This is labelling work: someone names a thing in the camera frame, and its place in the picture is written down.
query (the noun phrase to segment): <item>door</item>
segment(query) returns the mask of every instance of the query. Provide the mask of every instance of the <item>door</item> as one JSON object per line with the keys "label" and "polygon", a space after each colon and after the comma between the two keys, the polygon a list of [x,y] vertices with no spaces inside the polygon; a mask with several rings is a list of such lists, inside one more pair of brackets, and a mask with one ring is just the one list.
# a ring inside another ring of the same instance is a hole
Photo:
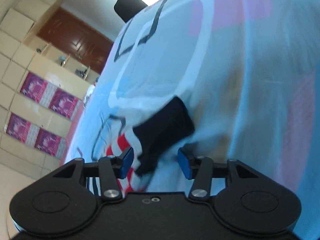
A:
{"label": "door", "polygon": [[37,35],[99,74],[113,44],[62,8],[58,9]]}

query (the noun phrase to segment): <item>blue bedsheet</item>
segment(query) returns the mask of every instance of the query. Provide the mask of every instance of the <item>blue bedsheet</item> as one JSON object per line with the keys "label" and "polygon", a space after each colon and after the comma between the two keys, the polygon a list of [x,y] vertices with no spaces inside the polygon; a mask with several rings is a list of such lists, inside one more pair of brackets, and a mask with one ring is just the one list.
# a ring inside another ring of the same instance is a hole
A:
{"label": "blue bedsheet", "polygon": [[[295,233],[320,236],[320,0],[160,0],[116,39],[66,162],[99,159],[119,130],[174,95],[196,132],[163,154],[148,191],[185,191],[175,156],[186,142],[237,158],[302,201]],[[125,126],[110,114],[125,117]],[[215,179],[212,194],[224,187]]]}

